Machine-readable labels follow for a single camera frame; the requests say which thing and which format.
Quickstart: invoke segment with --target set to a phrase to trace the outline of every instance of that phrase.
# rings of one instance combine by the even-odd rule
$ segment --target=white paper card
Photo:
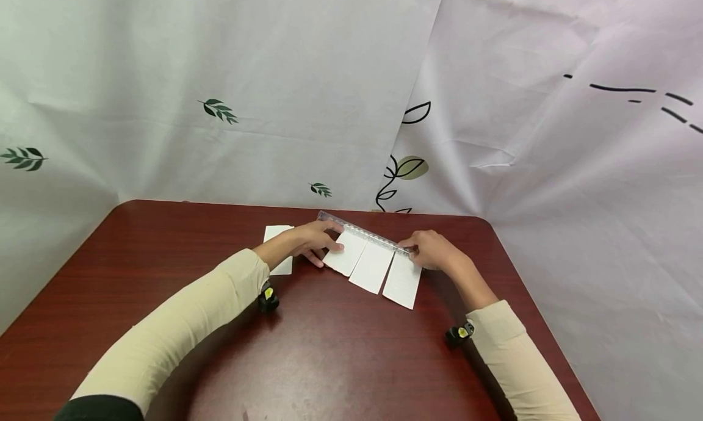
[[[292,229],[293,226],[266,226],[264,232],[264,242],[272,239],[272,237],[277,236],[281,232],[285,232]],[[277,268],[271,270],[271,276],[277,275],[289,275],[293,273],[293,257],[288,256],[284,259],[282,263],[278,264]]]
[[[378,295],[393,259],[393,251],[369,241],[351,274],[350,282]]]
[[[383,295],[397,304],[413,309],[421,271],[422,267],[413,264],[405,254],[395,254],[383,287]]]
[[[342,251],[330,251],[322,260],[327,267],[332,268],[336,272],[350,277],[353,268],[356,267],[356,261],[359,260],[361,253],[366,247],[366,240],[360,236],[344,231],[337,238],[339,244],[344,245]]]

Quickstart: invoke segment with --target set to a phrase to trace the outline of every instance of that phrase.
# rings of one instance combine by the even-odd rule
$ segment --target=table
[[[48,420],[91,366],[158,304],[264,226],[317,210],[137,200],[116,208],[0,338],[0,419]],[[393,241],[434,229],[510,302],[583,420],[596,412],[490,224],[475,217],[330,211]],[[176,369],[150,420],[499,420],[512,412],[471,344],[444,331],[463,307],[425,272],[410,311],[296,259],[273,279],[281,306],[250,307]]]

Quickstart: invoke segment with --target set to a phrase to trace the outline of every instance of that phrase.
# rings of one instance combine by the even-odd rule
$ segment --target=curtain
[[[700,1],[442,0],[376,194],[491,222],[603,420],[700,418]]]
[[[128,200],[476,215],[602,419],[698,419],[700,3],[0,0],[0,331]]]
[[[128,200],[367,209],[439,2],[0,0],[0,332]]]

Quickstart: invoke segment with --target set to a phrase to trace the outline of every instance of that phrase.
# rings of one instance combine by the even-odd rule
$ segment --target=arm
[[[298,254],[322,264],[320,249],[341,250],[325,233],[337,227],[315,221],[283,232],[175,293],[108,349],[55,421],[142,421],[186,354],[256,300],[270,268]]]
[[[452,279],[475,328],[476,349],[518,421],[581,419],[508,302],[498,300],[468,256],[434,231],[415,232],[399,245],[416,246],[411,255],[416,264],[443,270]]]

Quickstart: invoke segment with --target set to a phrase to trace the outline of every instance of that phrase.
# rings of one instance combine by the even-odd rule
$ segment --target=black sleeve
[[[69,401],[54,421],[144,421],[132,401],[114,395],[88,395]]]

